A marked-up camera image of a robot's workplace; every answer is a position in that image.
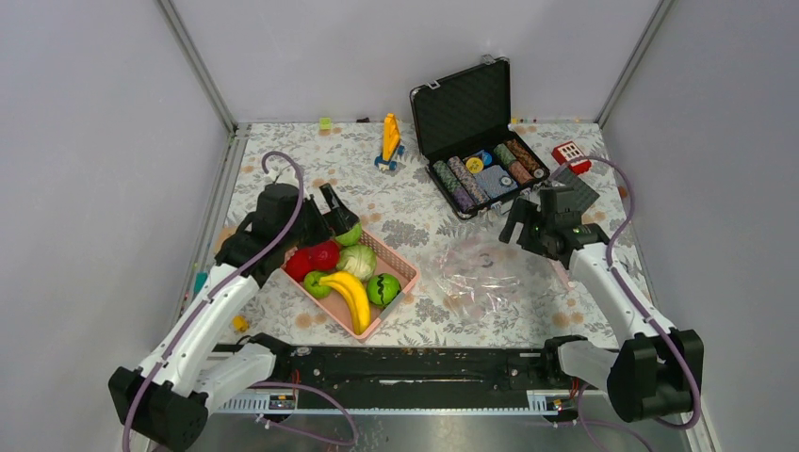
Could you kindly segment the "light green round fruit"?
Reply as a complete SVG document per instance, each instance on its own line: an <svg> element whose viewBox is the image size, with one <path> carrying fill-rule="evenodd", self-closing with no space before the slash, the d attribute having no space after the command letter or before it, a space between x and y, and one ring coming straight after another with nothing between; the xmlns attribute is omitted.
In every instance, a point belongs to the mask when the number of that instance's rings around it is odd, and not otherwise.
<svg viewBox="0 0 799 452"><path fill-rule="evenodd" d="M350 247L359 243L363 228L361 222L357 222L347 232L334 238L334 241L342 248Z"/></svg>

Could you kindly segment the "red apple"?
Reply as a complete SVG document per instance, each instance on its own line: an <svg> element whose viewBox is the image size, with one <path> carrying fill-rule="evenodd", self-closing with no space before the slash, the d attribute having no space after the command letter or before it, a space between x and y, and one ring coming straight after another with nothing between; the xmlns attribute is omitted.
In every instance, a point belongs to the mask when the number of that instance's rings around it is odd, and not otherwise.
<svg viewBox="0 0 799 452"><path fill-rule="evenodd" d="M297 249L285 262L285 273L295 282L301 283L312 271L329 271L336 267L340 247L329 240L313 247Z"/></svg>

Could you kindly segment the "green cabbage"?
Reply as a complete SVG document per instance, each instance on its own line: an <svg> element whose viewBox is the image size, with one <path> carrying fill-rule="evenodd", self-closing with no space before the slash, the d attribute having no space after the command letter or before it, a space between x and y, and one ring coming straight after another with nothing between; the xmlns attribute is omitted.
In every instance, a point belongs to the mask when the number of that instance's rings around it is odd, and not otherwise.
<svg viewBox="0 0 799 452"><path fill-rule="evenodd" d="M364 282L370 279L377 267L377 255L374 250L363 244L355 244L343 248L339 252L336 264L338 271L345 271Z"/></svg>

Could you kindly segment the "clear zip top bag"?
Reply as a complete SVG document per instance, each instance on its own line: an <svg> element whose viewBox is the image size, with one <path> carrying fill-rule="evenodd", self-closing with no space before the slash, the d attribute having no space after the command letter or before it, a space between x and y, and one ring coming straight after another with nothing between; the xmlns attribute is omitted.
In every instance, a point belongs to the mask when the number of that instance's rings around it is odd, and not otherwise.
<svg viewBox="0 0 799 452"><path fill-rule="evenodd" d="M445 306L470 322L577 287L562 264L479 234L433 252L427 268Z"/></svg>

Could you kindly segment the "dark green watermelon ball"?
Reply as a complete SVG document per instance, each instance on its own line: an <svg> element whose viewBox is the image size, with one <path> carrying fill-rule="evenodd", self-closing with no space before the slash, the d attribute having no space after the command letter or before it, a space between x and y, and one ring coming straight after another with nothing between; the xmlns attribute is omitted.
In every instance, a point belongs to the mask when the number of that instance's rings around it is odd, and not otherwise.
<svg viewBox="0 0 799 452"><path fill-rule="evenodd" d="M401 290L400 281L394 275L381 273L368 280L367 299L370 303L385 308L392 303Z"/></svg>

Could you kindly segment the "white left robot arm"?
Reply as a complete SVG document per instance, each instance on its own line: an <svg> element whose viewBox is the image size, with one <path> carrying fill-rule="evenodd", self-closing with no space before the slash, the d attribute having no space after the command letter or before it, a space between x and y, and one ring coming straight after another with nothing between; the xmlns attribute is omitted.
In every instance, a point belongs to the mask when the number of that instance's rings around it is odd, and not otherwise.
<svg viewBox="0 0 799 452"><path fill-rule="evenodd" d="M108 389L123 425L123 450L136 432L170 451L186 451L210 415L231 398L259 380L271 387L289 381L290 359L258 342L208 371L202 367L233 317L284 265L290 250L323 244L356 224L331 185L319 191L326 213L296 186L266 185L255 210L222 243L203 287L167 336L135 368L114 371Z"/></svg>

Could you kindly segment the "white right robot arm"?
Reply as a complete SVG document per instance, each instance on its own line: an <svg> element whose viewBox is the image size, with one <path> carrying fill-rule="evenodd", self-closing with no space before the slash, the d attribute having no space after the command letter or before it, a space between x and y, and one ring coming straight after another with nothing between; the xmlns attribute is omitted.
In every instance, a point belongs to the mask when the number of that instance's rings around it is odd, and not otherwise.
<svg viewBox="0 0 799 452"><path fill-rule="evenodd" d="M636 286L615 259L611 238L586 223L575 206L574 190L545 186L540 201L514 200L498 239L563 265L581 283L609 322L617 350L579 336L546 340L542 379L562 388L574 378L608 397L616 414L631 423L672 414L701 414L704 344L693 330L680 330Z"/></svg>

